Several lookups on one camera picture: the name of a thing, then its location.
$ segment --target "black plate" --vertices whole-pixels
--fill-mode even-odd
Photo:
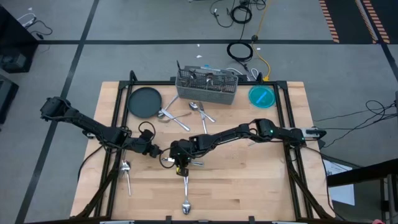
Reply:
[[[162,108],[162,96],[151,87],[142,87],[131,93],[127,107],[139,118],[150,118]]]

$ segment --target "dish rack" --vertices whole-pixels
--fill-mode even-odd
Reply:
[[[231,105],[238,78],[230,71],[210,67],[185,66],[180,68],[175,86],[180,98]]]

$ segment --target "concrete floor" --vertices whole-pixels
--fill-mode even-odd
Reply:
[[[93,2],[0,0],[14,17],[28,13],[31,7],[38,19],[53,28],[54,33],[46,38],[48,40],[79,40]],[[87,39],[238,39],[242,25],[234,24],[229,29],[219,27],[208,11],[211,3],[100,0]],[[215,5],[223,24],[229,23],[225,7],[230,8],[231,3],[225,0]],[[253,9],[253,19],[245,27],[244,39],[257,32],[260,16],[261,12]],[[331,40],[331,35],[318,0],[273,0],[260,39]],[[60,95],[77,49],[77,45],[51,45],[44,52],[48,47],[39,46],[29,73],[1,72],[20,88],[0,133],[0,179],[3,180],[0,223],[15,222],[50,126],[39,119],[39,109],[46,97]],[[261,48],[260,53],[271,64],[271,80],[305,82],[314,119],[364,110],[368,100],[378,100],[385,105],[395,100],[397,80],[379,45],[263,44],[256,47]],[[389,48],[393,56],[398,57],[398,46]],[[245,49],[236,47],[233,53],[244,55]],[[101,82],[126,80],[130,70],[135,71],[139,80],[168,80],[175,76],[176,60],[182,65],[206,64],[242,70],[228,57],[224,44],[85,45],[67,98],[82,113],[93,116]],[[256,57],[248,66],[266,71]],[[353,127],[369,116],[364,113],[315,124]],[[342,134],[330,131],[325,141],[329,143]],[[397,121],[390,119],[354,131],[323,152],[366,166],[398,157],[394,150],[397,140]],[[25,222],[69,216],[86,144],[87,139],[78,128],[58,124]],[[334,203],[336,211],[353,220],[380,218],[378,182],[355,185],[355,194],[356,206]]]

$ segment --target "white paper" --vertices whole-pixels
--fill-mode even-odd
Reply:
[[[327,160],[323,160],[325,162],[326,172],[328,175],[338,174],[340,172],[345,172],[347,170],[351,170],[351,167],[344,166],[341,164],[337,164],[334,162],[330,162]],[[355,197],[354,197],[354,185],[344,185],[339,187],[330,187],[329,188],[330,197],[332,200],[346,203],[348,205],[355,205]]]

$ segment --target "wooden table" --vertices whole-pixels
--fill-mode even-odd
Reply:
[[[296,127],[313,126],[303,83],[288,82],[288,86]],[[140,87],[142,86],[134,86],[133,91]],[[163,106],[177,93],[173,86],[154,88],[162,95]],[[276,106],[260,110],[250,104],[250,88],[251,86],[238,86],[232,105],[203,103],[206,113],[217,120],[215,123],[206,120],[209,134],[249,123],[254,118],[267,118],[279,125]],[[118,82],[102,84],[95,120],[111,125],[117,91]],[[282,107],[285,108],[283,92],[280,91],[280,94]],[[188,102],[178,99],[168,111],[174,116],[188,113]],[[122,112],[123,109],[119,114],[118,125]],[[139,119],[131,114],[128,116],[127,126],[133,131],[133,136],[138,136],[138,124],[150,121],[156,128],[153,144],[161,149],[168,148],[174,140],[188,139],[189,136],[204,133],[199,112],[193,112],[179,120],[189,126],[191,131],[186,132],[173,121],[164,124],[156,118]],[[256,220],[295,220],[282,144],[262,143],[248,146],[250,142],[248,139],[240,139],[218,146],[198,160],[205,163],[204,167],[190,165],[188,198],[192,209],[189,215],[182,213],[184,184],[183,178],[175,174],[175,169],[163,169],[158,159],[127,152],[126,159],[131,162],[132,196],[128,197],[126,178],[119,179],[112,219],[164,220],[166,215],[171,215],[173,220],[248,220],[248,216],[253,215]],[[86,156],[98,146],[97,140],[89,140]],[[314,141],[308,142],[308,146],[318,149]],[[79,213],[98,189],[104,155],[105,151],[100,151],[85,164],[71,215]],[[334,216],[327,202],[325,173],[320,155],[302,149],[302,159],[309,190],[320,205]],[[305,206],[301,191],[298,187],[297,189],[304,217]],[[103,208],[107,201],[106,192]]]

